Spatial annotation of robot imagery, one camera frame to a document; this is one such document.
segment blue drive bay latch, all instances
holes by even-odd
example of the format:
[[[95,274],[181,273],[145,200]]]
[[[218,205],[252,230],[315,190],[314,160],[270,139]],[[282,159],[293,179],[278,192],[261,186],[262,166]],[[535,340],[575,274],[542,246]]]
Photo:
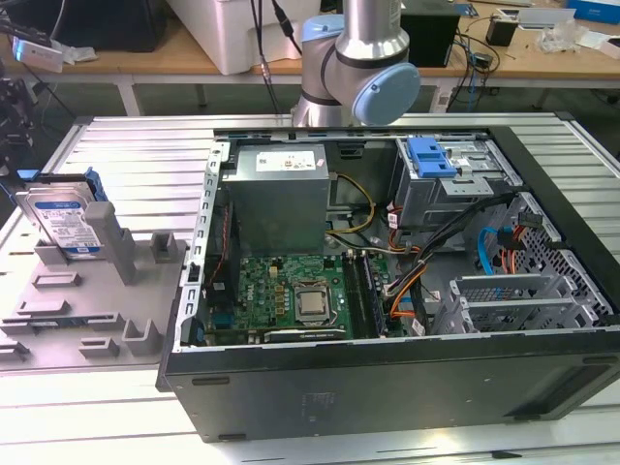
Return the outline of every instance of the blue drive bay latch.
[[[418,166],[419,177],[455,177],[456,168],[447,152],[433,138],[408,138],[409,158]]]

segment desk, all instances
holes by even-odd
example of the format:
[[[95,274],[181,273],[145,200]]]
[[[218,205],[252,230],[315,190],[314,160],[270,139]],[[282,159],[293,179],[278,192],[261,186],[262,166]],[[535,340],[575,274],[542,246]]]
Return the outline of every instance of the desk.
[[[492,15],[496,5],[475,4],[479,18]],[[461,31],[477,18],[463,17]],[[620,34],[620,26],[580,21],[591,30]],[[474,24],[469,33],[484,40],[488,21]],[[537,31],[517,29],[509,47],[496,47],[502,58],[501,66],[487,85],[497,87],[539,88],[617,88],[620,79],[620,60],[613,60],[597,50],[583,48],[577,53],[544,54],[536,49]],[[473,45],[482,51],[483,46]],[[118,51],[100,52],[100,59],[90,63],[65,66],[62,74],[41,72],[48,82],[109,83],[117,86],[127,114],[141,114],[140,102],[134,92],[136,84],[195,84],[201,103],[205,104],[204,84],[263,83],[259,67],[241,75],[222,76],[198,43],[179,22],[171,21],[166,37],[152,53]],[[11,57],[7,45],[0,48],[10,76],[32,80],[24,68]],[[444,112],[453,89],[465,72],[465,55],[456,47],[446,68],[422,68],[422,85],[435,87],[431,111]],[[275,84],[300,84],[301,61],[280,60],[270,64]]]
[[[95,118],[70,131],[45,171],[70,171],[70,164],[90,162],[95,170],[114,172],[108,178],[102,174],[102,180],[117,211],[125,211],[118,216],[120,225],[132,228],[135,239],[168,229],[190,240],[196,210],[179,215],[163,208],[154,215],[149,205],[154,201],[145,197],[149,186],[159,186],[160,194],[166,190],[167,200],[196,200],[203,168],[187,172],[176,162],[194,151],[191,156],[197,163],[202,160],[204,167],[203,149],[213,141],[215,129],[286,128],[290,124],[290,118],[264,116]],[[417,128],[464,124],[511,127],[620,260],[618,241],[613,240],[620,236],[616,221],[620,201],[610,194],[620,190],[620,171],[611,155],[578,124],[561,121],[551,113],[406,115],[395,123]],[[154,140],[165,144],[153,144]],[[148,171],[136,179],[131,162],[149,159],[168,165],[165,172]],[[554,159],[575,159],[578,166],[558,167]],[[136,185],[139,191],[132,188]],[[601,190],[607,192],[605,203],[593,205],[592,199],[599,199]],[[0,316],[12,311],[12,303],[38,261],[32,254],[36,242],[33,228],[16,210],[0,231]],[[511,465],[620,463],[620,382],[558,421],[205,445],[176,397],[155,389],[156,368],[142,368],[0,376],[2,463],[159,465],[192,457],[193,462],[205,465],[473,464],[494,461],[492,451],[497,450],[523,455],[510,460]]]

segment slotted aluminum table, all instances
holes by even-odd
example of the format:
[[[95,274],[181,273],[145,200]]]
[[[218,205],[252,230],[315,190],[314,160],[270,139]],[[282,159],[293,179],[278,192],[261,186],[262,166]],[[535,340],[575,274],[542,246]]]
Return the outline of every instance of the slotted aluminum table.
[[[620,260],[620,167],[576,122],[552,113],[498,113],[408,115],[397,124],[510,126]],[[120,225],[135,238],[166,229],[189,240],[214,129],[289,125],[274,116],[95,118],[71,130],[46,171],[93,167]],[[19,211],[0,232],[0,316],[12,312],[34,269],[36,240]],[[156,373],[151,366],[0,377],[0,460],[485,463],[498,456],[493,451],[505,451],[516,454],[511,464],[620,462],[620,383],[554,422],[205,445],[174,395],[155,389]]]

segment hard drive label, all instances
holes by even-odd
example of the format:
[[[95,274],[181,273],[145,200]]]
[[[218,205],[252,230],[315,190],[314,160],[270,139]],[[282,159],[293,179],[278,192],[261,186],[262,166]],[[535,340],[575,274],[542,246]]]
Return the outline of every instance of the hard drive label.
[[[101,242],[83,219],[84,209],[78,201],[37,201],[39,218],[46,231],[62,249],[76,254],[98,252]]]

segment cpu socket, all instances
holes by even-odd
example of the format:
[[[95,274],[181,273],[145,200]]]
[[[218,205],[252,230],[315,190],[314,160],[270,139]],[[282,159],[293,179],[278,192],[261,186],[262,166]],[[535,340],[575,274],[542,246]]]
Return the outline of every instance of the cpu socket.
[[[321,326],[329,322],[329,288],[304,286],[294,288],[294,317],[305,326]]]

